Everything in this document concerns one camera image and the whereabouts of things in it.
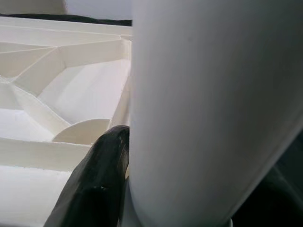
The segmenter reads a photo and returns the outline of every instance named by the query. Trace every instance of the white pvc pipe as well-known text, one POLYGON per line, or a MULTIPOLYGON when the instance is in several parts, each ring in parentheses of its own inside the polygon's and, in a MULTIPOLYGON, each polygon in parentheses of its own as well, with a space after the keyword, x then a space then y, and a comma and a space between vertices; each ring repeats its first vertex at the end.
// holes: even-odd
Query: white pvc pipe
POLYGON ((144 227, 220 226, 303 126, 300 0, 134 0, 130 189, 144 227))

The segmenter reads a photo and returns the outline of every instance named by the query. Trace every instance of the white wall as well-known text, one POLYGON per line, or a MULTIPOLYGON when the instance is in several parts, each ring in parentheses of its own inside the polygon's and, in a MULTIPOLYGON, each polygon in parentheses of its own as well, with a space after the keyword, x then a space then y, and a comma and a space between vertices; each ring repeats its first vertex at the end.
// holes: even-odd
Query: white wall
POLYGON ((63 0, 0 0, 0 13, 64 14, 63 0))
POLYGON ((132 19, 131 0, 65 0, 68 14, 96 19, 132 19))

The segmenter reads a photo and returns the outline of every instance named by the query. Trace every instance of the white plastic structure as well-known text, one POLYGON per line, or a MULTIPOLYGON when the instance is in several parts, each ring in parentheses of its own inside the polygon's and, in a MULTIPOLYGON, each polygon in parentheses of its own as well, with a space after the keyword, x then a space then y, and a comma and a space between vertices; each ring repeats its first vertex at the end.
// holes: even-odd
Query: white plastic structure
POLYGON ((0 226, 43 226, 91 144, 128 123, 131 33, 0 17, 0 226))
POLYGON ((302 2, 133 4, 136 214, 222 226, 303 127, 302 2))

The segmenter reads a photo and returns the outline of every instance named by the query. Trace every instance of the white cylindrical pipe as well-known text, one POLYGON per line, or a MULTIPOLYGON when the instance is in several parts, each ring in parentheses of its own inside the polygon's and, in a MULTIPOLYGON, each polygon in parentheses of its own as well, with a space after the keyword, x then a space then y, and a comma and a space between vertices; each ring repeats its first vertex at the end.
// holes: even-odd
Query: white cylindrical pipe
POLYGON ((134 0, 130 189, 144 227, 220 226, 303 126, 300 0, 134 0))

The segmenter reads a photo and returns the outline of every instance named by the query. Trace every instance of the white plastic tray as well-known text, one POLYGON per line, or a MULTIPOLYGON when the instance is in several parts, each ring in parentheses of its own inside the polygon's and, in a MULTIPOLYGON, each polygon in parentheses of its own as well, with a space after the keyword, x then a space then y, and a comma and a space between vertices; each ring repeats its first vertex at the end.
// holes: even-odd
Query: white plastic tray
POLYGON ((91 144, 128 124, 131 33, 0 17, 0 226, 43 226, 91 144))

